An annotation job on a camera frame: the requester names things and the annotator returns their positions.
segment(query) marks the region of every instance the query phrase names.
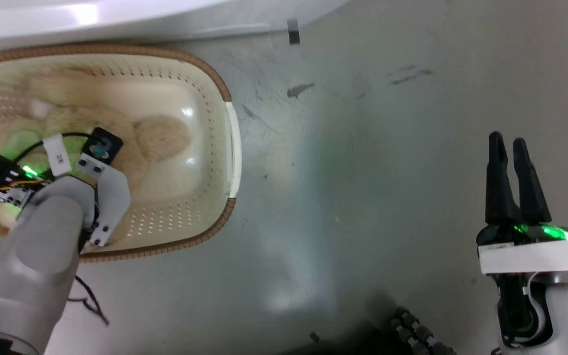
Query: white label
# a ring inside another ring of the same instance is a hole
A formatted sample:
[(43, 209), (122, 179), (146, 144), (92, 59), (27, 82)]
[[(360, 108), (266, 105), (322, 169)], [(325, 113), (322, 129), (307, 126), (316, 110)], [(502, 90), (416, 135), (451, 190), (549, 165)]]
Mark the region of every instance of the white label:
[(43, 140), (43, 147), (47, 151), (49, 166), (54, 177), (67, 174), (71, 171), (70, 158), (67, 156), (63, 136), (55, 135)]

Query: laundry basket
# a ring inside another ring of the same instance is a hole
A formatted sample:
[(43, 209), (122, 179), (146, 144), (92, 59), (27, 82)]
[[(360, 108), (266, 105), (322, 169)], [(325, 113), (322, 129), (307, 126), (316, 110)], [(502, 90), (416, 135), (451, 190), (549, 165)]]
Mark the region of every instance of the laundry basket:
[(133, 191), (127, 236), (82, 262), (151, 256), (209, 240), (234, 209), (241, 179), (238, 119), (223, 79), (191, 54), (130, 45), (82, 44), (0, 52), (0, 119), (16, 115), (27, 81), (45, 68), (83, 68), (108, 86), (102, 104), (140, 122), (173, 117), (192, 141), (155, 164)]

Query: white strap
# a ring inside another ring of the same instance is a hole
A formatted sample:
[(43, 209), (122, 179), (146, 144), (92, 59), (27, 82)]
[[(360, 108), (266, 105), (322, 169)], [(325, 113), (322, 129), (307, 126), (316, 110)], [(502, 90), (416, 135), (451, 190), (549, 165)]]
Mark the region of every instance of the white strap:
[(43, 147), (47, 151), (49, 166), (54, 177), (67, 174), (71, 171), (70, 158), (67, 156), (63, 135), (55, 135), (43, 140)]

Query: gray floor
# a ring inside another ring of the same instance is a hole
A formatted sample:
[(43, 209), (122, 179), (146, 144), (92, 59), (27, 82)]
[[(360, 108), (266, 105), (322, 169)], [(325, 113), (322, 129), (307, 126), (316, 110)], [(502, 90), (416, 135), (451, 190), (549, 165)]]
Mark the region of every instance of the gray floor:
[(338, 339), (383, 294), (460, 354), (495, 346), (475, 247), (487, 135), (527, 139), (568, 225), (568, 4), (354, 0), (301, 39), (171, 46), (234, 96), (234, 215), (196, 248), (81, 265), (112, 324), (70, 305), (48, 354), (281, 353)]

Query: stuffed animal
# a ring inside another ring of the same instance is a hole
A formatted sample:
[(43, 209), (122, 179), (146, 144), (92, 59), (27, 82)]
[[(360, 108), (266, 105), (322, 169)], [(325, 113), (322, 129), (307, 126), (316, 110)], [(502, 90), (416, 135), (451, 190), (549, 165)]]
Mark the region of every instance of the stuffed animal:
[[(124, 141), (112, 166), (124, 173), (133, 193), (151, 166), (181, 154), (191, 143), (189, 129), (180, 119), (160, 117), (133, 124), (125, 112), (104, 107), (96, 78), (83, 69), (40, 72), (30, 78), (27, 92), (27, 114), (0, 119), (0, 154), (9, 159), (40, 139), (65, 132), (91, 133), (93, 128), (102, 127)], [(36, 107), (43, 113), (38, 114)], [(86, 139), (67, 137), (63, 141), (74, 166)], [(21, 164), (34, 171), (49, 170), (43, 148)], [(14, 211), (0, 204), (0, 230), (14, 225), (14, 217)], [(122, 221), (107, 244), (121, 240), (127, 231), (127, 221)]]

